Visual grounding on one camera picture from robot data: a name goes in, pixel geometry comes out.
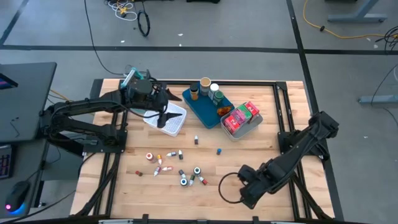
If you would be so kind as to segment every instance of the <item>small vial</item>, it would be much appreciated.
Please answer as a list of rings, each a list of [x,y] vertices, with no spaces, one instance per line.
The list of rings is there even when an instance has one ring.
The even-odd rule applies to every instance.
[[[180,180],[180,184],[181,184],[182,187],[186,187],[188,185],[188,181],[185,178],[182,178]]]
[[[176,152],[169,152],[169,153],[166,154],[166,156],[176,156],[176,155],[177,155]]]
[[[199,180],[203,183],[203,185],[207,184],[207,180],[205,180],[203,177],[199,177]]]
[[[163,167],[162,171],[171,171],[173,167]]]
[[[194,173],[195,175],[199,176],[200,173],[201,173],[200,168],[199,168],[199,167],[195,167],[195,168],[193,169],[193,173]]]
[[[193,185],[193,180],[195,180],[195,175],[191,175],[191,178],[189,179],[189,186]]]
[[[139,172],[138,170],[136,171],[136,174],[140,177],[142,177],[142,172]]]
[[[154,155],[152,153],[150,153],[150,152],[148,152],[145,157],[151,163],[155,163],[156,162]]]
[[[182,178],[187,178],[187,176],[184,174],[184,171],[179,170],[178,173],[181,175]]]
[[[160,172],[160,167],[156,167],[155,172],[154,172],[154,177],[157,176],[157,174],[159,174]]]
[[[182,151],[181,151],[181,150],[178,150],[178,157],[180,158],[180,160],[183,159],[183,157],[182,157]]]
[[[157,155],[157,162],[162,165],[162,156],[160,154]]]

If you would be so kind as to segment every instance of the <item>gray floor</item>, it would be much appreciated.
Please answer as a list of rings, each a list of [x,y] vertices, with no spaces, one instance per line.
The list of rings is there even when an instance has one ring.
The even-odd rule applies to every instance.
[[[14,16],[20,1],[0,1],[0,29]],[[396,26],[398,5],[380,1],[371,12],[388,13],[382,24],[329,24],[327,14],[350,12],[355,3],[309,0],[307,18],[341,35],[385,33]],[[223,0],[220,4],[147,2],[151,19],[148,39],[135,22],[120,21],[99,0],[87,0],[96,45],[196,46],[296,48],[285,1]],[[310,27],[302,19],[304,0],[294,0],[298,26],[306,49],[380,50],[375,37],[341,40]],[[90,45],[82,1],[30,0],[6,45]],[[304,80],[298,54],[248,52],[99,52],[107,68],[123,72],[127,64],[150,69],[157,78],[239,80]],[[398,63],[398,56],[307,55],[308,66],[321,110],[340,123],[337,138],[329,141],[345,219],[367,223],[394,223],[398,201],[398,127],[382,109],[362,107],[356,100],[372,95],[383,76]],[[95,78],[114,77],[104,71],[92,51],[0,50],[0,63],[58,63],[52,88],[75,100],[87,97]],[[398,88],[389,77],[381,93]],[[398,109],[390,108],[398,116]],[[91,121],[92,116],[80,119]],[[75,159],[63,156],[63,159]],[[48,203],[71,192],[76,180],[46,182],[42,200]],[[72,198],[33,219],[65,217]]]

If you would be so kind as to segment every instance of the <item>blue tray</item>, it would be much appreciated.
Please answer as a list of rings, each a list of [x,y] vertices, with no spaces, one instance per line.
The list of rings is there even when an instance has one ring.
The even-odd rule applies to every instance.
[[[220,123],[221,117],[217,114],[217,108],[232,106],[231,110],[235,109],[234,105],[226,97],[224,97],[218,107],[216,107],[208,96],[202,96],[200,93],[197,100],[192,100],[189,88],[182,93],[182,96],[187,105],[198,116],[199,120],[207,129],[214,128]]]

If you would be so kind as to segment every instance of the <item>wooden tabletop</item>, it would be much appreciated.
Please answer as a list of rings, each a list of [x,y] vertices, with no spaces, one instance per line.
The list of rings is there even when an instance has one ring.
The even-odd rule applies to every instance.
[[[104,80],[101,94],[116,90],[119,80]],[[182,98],[182,92],[188,88],[184,85],[169,85],[171,92]],[[302,82],[287,82],[290,105],[295,128],[308,126],[310,112]],[[126,151],[122,154],[111,218],[149,218],[184,219],[184,220],[293,220],[289,188],[286,185],[276,194],[265,194],[254,210],[243,204],[228,204],[218,194],[218,183],[222,176],[237,172],[243,164],[257,169],[262,162],[279,155],[277,132],[279,125],[275,111],[275,100],[270,86],[220,86],[220,90],[234,105],[247,100],[252,101],[259,109],[264,121],[253,132],[238,142],[232,142],[221,130],[220,125],[206,129],[184,101],[173,102],[187,110],[187,118],[177,137],[168,136],[149,125],[142,118],[129,114],[127,118],[128,139]],[[95,114],[94,124],[103,125],[111,122],[112,114],[99,112]],[[285,116],[285,128],[289,130]],[[194,145],[195,135],[199,145]],[[221,155],[216,150],[222,148]],[[171,151],[183,151],[183,160],[177,157],[166,157]],[[145,154],[161,154],[163,166],[173,166],[174,170],[162,171],[154,177],[157,164],[145,159]],[[78,212],[93,195],[98,186],[103,163],[103,154],[96,154],[83,166],[76,188],[71,214]],[[305,156],[302,159],[307,189],[319,206],[331,217],[333,209],[326,184],[325,173],[319,158]],[[202,176],[209,182],[203,185],[198,179],[191,187],[180,186],[178,170],[184,170],[189,177],[194,167],[201,167]],[[139,177],[135,171],[144,175]],[[228,177],[221,187],[223,195],[229,200],[239,199],[242,187],[236,177]],[[101,203],[100,213],[104,213],[107,189]],[[303,205],[300,192],[297,190],[300,214],[303,217]]]

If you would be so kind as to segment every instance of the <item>white plastic basket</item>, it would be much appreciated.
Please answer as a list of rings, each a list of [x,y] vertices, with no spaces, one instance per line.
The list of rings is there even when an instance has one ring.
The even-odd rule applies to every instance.
[[[151,116],[157,113],[158,112],[156,111],[146,111],[144,116]],[[151,127],[158,129],[159,131],[162,131],[163,133],[168,134],[169,136],[175,137],[178,135],[178,133],[181,130],[182,124],[184,123],[185,118],[187,117],[187,111],[184,108],[169,103],[167,105],[166,113],[180,113],[182,115],[176,118],[171,118],[168,121],[166,121],[166,125],[163,128],[157,127],[157,120],[159,116],[154,116],[153,118],[144,118],[144,121],[145,123],[149,124]]]

